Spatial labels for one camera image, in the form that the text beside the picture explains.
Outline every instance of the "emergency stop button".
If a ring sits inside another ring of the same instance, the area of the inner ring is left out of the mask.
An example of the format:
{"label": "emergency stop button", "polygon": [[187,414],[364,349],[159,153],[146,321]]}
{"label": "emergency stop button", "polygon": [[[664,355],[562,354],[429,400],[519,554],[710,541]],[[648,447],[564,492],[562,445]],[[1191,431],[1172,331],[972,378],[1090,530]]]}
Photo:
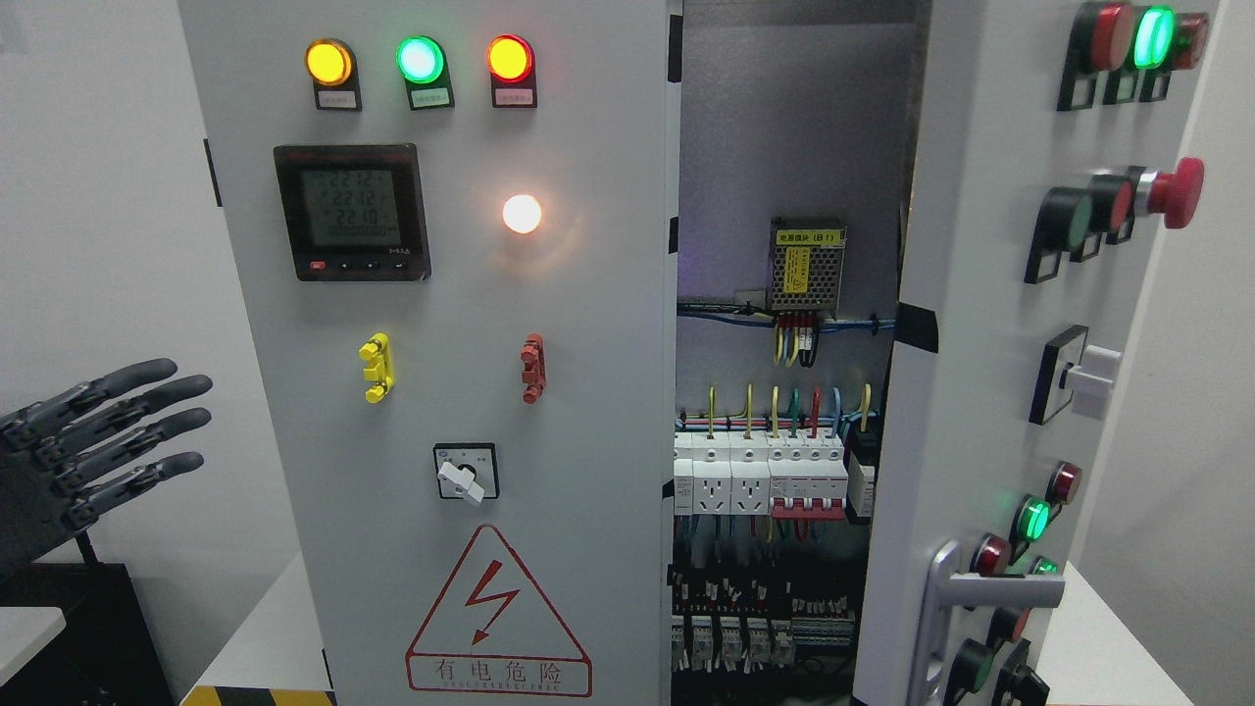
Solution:
{"label": "emergency stop button", "polygon": [[1143,171],[1137,179],[1133,212],[1138,216],[1163,213],[1165,226],[1186,227],[1202,197],[1204,176],[1202,159],[1197,157],[1182,158],[1172,173]]}

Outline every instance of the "yellow black hazard stripe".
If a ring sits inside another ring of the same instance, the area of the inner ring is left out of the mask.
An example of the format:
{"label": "yellow black hazard stripe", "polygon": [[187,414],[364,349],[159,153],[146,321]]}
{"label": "yellow black hazard stripe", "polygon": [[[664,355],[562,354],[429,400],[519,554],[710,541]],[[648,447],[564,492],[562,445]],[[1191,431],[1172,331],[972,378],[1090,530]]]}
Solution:
{"label": "yellow black hazard stripe", "polygon": [[198,686],[182,706],[336,706],[330,691]]}

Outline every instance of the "white selector switch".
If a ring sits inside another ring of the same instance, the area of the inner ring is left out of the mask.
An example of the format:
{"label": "white selector switch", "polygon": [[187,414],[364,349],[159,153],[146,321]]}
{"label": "white selector switch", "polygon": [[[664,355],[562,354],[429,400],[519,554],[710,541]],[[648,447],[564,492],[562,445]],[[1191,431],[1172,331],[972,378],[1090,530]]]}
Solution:
{"label": "white selector switch", "polygon": [[446,461],[441,464],[441,470],[435,474],[442,482],[448,483],[453,487],[453,492],[457,493],[462,500],[479,507],[483,503],[483,487],[474,482],[474,474],[467,469],[459,469],[453,464]]}
{"label": "white selector switch", "polygon": [[1107,404],[1111,401],[1111,391],[1116,387],[1116,376],[1119,374],[1119,362],[1123,357],[1119,350],[1086,345],[1081,365],[1063,374],[1062,387],[1074,394],[1073,411],[1094,420],[1107,416]]}

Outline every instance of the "electrical control cabinet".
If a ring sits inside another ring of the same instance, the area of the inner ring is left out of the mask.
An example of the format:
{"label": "electrical control cabinet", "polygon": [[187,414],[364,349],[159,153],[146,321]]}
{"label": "electrical control cabinet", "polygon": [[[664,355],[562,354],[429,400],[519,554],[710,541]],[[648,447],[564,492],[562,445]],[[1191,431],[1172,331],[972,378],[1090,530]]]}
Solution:
{"label": "electrical control cabinet", "polygon": [[1138,9],[1108,76],[1077,0],[873,5],[181,0],[338,702],[915,706],[1015,650],[958,611],[921,686],[930,577],[1068,558],[1103,423],[1030,420],[1043,355],[1109,390],[1197,71],[1063,109],[1166,89]]}

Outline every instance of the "yellow indicator light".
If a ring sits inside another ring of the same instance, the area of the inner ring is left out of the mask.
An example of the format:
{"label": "yellow indicator light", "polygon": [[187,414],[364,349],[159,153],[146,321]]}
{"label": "yellow indicator light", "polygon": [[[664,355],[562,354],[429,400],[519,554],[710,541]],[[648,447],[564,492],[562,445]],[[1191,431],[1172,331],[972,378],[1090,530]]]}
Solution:
{"label": "yellow indicator light", "polygon": [[305,50],[305,68],[321,85],[340,85],[353,75],[353,54],[336,39],[318,39]]}
{"label": "yellow indicator light", "polygon": [[503,34],[488,45],[488,70],[506,83],[527,78],[532,61],[532,48],[521,36]]}

